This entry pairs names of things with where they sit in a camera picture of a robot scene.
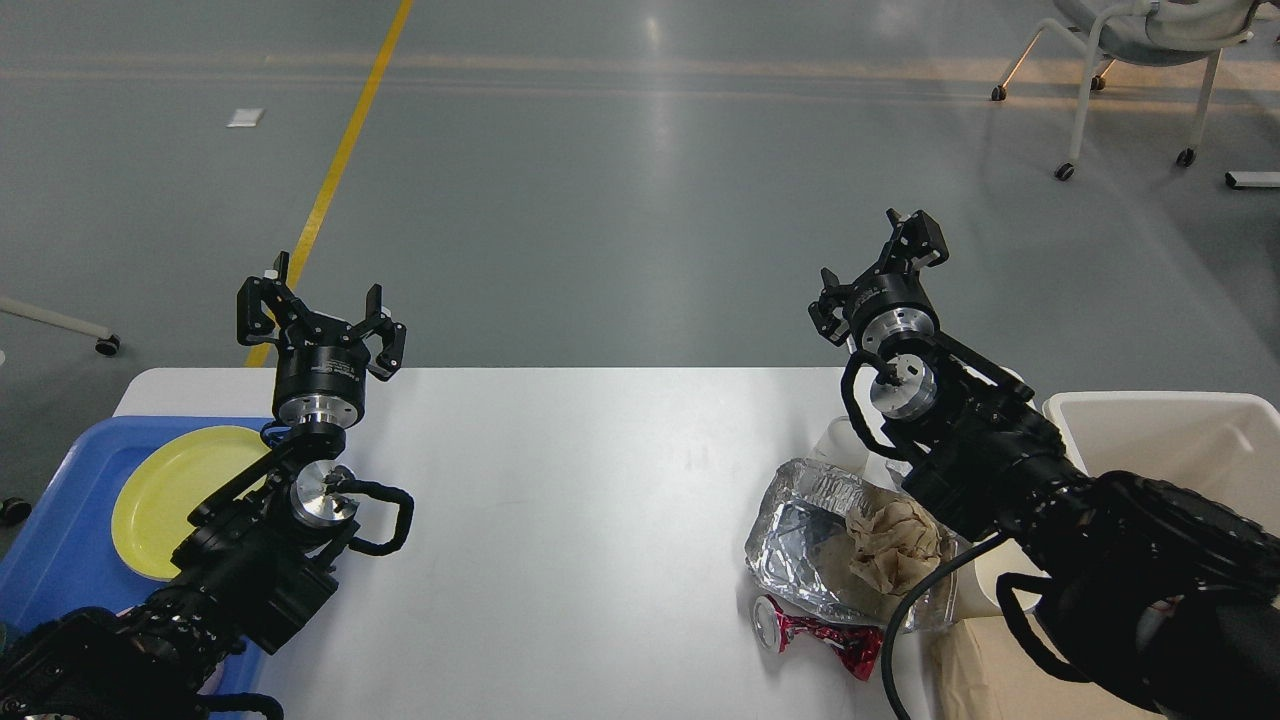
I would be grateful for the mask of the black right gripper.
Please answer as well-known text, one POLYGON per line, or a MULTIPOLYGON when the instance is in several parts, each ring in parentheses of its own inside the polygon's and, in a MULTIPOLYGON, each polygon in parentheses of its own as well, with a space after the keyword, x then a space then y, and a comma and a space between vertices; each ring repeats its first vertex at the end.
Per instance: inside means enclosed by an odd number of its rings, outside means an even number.
POLYGON ((924 210, 904 215, 887 209, 886 217, 891 234, 870 272, 844 283, 829 268, 820 269, 820 292, 808 314, 818 336, 836 347, 877 354, 895 334, 940 329, 920 272, 950 259, 941 225, 924 210))

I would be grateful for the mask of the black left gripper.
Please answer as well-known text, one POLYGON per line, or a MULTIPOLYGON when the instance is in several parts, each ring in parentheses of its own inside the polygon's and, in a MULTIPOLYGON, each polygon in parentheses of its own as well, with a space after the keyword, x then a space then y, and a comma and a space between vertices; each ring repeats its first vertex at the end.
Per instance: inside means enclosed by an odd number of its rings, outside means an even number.
POLYGON ((321 336, 321 322, 287 284, 291 254, 280 251, 270 272, 247 277, 236 296, 236 340, 271 345, 278 354, 273 416, 287 425, 325 421, 351 428, 365 416, 367 372, 381 382, 401 368, 407 327, 384 307, 384 288, 372 284, 365 316, 346 331, 346 347, 305 345, 321 336), (381 347, 371 354, 366 341, 381 347))

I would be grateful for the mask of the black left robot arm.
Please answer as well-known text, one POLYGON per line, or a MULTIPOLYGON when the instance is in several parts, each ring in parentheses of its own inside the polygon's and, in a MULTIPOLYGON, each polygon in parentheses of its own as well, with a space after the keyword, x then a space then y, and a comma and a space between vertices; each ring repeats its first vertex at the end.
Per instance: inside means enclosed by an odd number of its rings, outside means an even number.
POLYGON ((402 366, 406 325, 380 284, 364 318, 315 311, 287 282, 288 252, 237 295, 237 340, 271 345, 278 361, 271 420, 243 470, 187 514, 177 574, 122 612, 77 609, 44 623, 3 655, 5 719, 280 719, 268 694, 207 694, 218 665, 256 644, 275 653, 338 589, 335 560, 401 551, 415 501, 339 462, 364 419, 369 378, 402 366))

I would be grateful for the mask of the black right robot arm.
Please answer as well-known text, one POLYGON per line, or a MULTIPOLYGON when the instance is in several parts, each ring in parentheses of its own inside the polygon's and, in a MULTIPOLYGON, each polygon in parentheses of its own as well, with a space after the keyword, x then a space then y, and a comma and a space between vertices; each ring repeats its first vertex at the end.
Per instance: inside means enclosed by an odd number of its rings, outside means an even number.
POLYGON ((1171 482, 1080 471, 1032 388, 941 331, 920 281, 948 259, 940 224, 887 217, 876 261, 847 284, 823 269, 808 311, 850 350, 840 396, 855 434, 909 464, 904 491, 972 544, 893 611, 882 680, 895 714, 906 717, 891 666, 906 612, 1014 541, 1039 574, 1001 575, 998 606, 1043 673, 1169 719, 1275 719, 1277 538, 1171 482))

